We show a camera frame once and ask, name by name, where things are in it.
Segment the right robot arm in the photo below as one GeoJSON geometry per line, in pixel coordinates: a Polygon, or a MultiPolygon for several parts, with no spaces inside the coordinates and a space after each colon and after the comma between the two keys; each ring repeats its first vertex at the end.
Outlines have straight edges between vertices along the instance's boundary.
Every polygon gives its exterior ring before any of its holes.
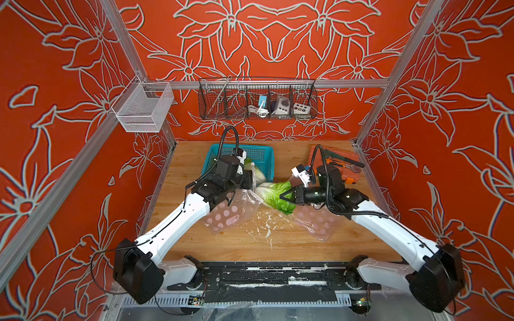
{"type": "Polygon", "coordinates": [[[360,255],[349,262],[346,277],[379,284],[411,294],[432,312],[441,313],[464,288],[460,250],[451,244],[439,245],[412,231],[382,211],[369,197],[345,186],[340,170],[332,165],[317,170],[299,165],[292,170],[301,181],[280,198],[295,205],[325,205],[334,215],[365,227],[388,244],[404,263],[380,262],[360,255]]]}

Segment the clear zipper bag pink dots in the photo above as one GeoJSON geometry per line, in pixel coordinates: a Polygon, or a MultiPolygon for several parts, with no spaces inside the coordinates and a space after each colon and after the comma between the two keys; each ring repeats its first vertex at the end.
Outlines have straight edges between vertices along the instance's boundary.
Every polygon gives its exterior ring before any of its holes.
{"type": "Polygon", "coordinates": [[[200,221],[213,234],[219,234],[250,220],[262,204],[263,200],[257,194],[242,189],[235,193],[230,204],[222,202],[200,221]]]}

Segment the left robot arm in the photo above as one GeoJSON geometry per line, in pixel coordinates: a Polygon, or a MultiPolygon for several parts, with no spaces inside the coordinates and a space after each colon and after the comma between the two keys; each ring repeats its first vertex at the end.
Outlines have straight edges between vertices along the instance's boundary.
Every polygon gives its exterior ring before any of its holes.
{"type": "Polygon", "coordinates": [[[229,195],[242,188],[246,151],[218,156],[214,166],[192,183],[185,200],[164,220],[134,241],[123,239],[115,251],[113,278],[138,304],[144,304],[163,286],[187,284],[198,267],[183,258],[165,269],[159,267],[168,251],[196,222],[204,218],[229,195]]]}

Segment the chinese cabbage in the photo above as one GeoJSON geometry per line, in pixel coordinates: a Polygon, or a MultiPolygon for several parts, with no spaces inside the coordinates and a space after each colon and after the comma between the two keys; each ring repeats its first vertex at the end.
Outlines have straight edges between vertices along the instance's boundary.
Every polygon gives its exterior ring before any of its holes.
{"type": "Polygon", "coordinates": [[[267,182],[264,173],[257,167],[256,163],[251,159],[245,160],[244,169],[252,172],[252,190],[255,190],[255,188],[257,188],[259,185],[267,182]]]}
{"type": "Polygon", "coordinates": [[[296,205],[281,199],[281,195],[290,191],[292,185],[290,181],[282,183],[262,183],[255,189],[255,194],[261,198],[264,203],[285,215],[290,215],[296,208],[296,205]]]}

